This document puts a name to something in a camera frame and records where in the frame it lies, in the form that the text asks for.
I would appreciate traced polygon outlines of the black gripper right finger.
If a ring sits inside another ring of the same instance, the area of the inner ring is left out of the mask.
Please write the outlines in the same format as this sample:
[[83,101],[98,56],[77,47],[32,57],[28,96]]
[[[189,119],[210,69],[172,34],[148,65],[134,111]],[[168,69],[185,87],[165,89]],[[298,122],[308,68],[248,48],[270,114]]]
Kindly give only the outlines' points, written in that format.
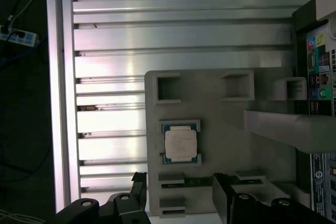
[[213,204],[222,223],[330,223],[301,203],[276,198],[267,206],[251,194],[237,193],[226,174],[213,174]]

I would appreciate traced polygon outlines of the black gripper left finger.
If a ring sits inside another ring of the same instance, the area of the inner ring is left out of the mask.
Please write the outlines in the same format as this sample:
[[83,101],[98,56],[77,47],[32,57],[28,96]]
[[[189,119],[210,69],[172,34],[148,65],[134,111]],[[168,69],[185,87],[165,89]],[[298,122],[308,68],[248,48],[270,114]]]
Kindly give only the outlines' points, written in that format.
[[82,198],[55,214],[55,223],[149,223],[145,211],[147,174],[134,173],[128,193],[110,196],[104,205]]

